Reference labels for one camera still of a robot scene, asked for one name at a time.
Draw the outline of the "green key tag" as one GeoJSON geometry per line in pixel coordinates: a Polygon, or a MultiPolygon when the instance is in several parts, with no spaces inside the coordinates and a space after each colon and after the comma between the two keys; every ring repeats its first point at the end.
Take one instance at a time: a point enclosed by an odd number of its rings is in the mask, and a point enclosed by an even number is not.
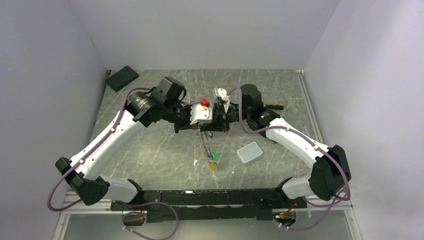
{"type": "Polygon", "coordinates": [[[214,161],[218,161],[220,159],[219,155],[215,151],[211,152],[211,158],[214,161]]]}

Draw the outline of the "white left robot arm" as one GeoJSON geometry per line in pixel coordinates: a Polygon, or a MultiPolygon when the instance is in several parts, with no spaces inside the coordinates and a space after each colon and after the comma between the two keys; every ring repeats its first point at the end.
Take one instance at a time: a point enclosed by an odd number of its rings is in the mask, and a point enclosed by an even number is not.
{"type": "Polygon", "coordinates": [[[72,188],[78,203],[91,206],[108,199],[124,202],[131,210],[139,209],[144,203],[143,189],[132,179],[103,175],[103,169],[121,147],[152,123],[166,120],[185,127],[198,123],[193,110],[206,109],[209,102],[204,98],[185,102],[186,94],[185,86],[168,76],[151,89],[130,89],[115,117],[89,145],[71,158],[57,160],[59,181],[72,188]]]}

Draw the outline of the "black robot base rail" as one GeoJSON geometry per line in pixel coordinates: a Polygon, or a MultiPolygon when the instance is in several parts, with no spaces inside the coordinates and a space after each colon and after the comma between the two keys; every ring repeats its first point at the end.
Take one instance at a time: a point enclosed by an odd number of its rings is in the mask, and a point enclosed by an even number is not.
{"type": "Polygon", "coordinates": [[[117,200],[110,205],[115,212],[144,210],[148,223],[175,219],[271,221],[277,212],[306,207],[302,197],[289,199],[280,188],[146,190],[129,205],[117,200]]]}

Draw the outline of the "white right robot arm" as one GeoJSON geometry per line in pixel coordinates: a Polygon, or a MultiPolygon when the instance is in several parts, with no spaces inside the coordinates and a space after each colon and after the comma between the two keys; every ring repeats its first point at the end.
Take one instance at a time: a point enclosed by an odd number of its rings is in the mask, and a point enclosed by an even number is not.
{"type": "MultiPolygon", "coordinates": [[[[234,91],[238,91],[238,117],[239,124],[243,132],[249,135],[264,133],[266,138],[275,141],[294,153],[311,169],[318,162],[319,158],[321,159],[323,156],[327,157],[332,165],[335,166],[336,172],[340,174],[342,182],[342,186],[338,187],[335,190],[335,193],[331,192],[329,197],[337,199],[335,204],[341,201],[349,201],[351,199],[351,190],[346,171],[343,170],[342,165],[330,155],[330,149],[328,149],[327,145],[304,135],[302,132],[288,124],[282,117],[277,117],[274,120],[271,120],[270,126],[266,126],[258,130],[246,129],[242,120],[242,89],[240,87],[235,87],[230,91],[224,91],[225,99],[227,99],[234,91]]],[[[287,208],[295,201],[296,198],[312,195],[318,195],[317,191],[313,191],[312,179],[302,176],[291,178],[284,183],[282,185],[282,190],[279,190],[275,194],[275,200],[280,207],[287,208]]]]}

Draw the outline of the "yellow key tag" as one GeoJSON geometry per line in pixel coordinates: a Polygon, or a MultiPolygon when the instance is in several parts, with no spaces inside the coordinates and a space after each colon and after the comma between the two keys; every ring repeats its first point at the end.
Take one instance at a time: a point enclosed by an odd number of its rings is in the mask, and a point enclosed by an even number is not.
{"type": "Polygon", "coordinates": [[[210,170],[212,170],[212,171],[216,170],[216,165],[213,161],[209,161],[208,165],[209,165],[210,170]]]}

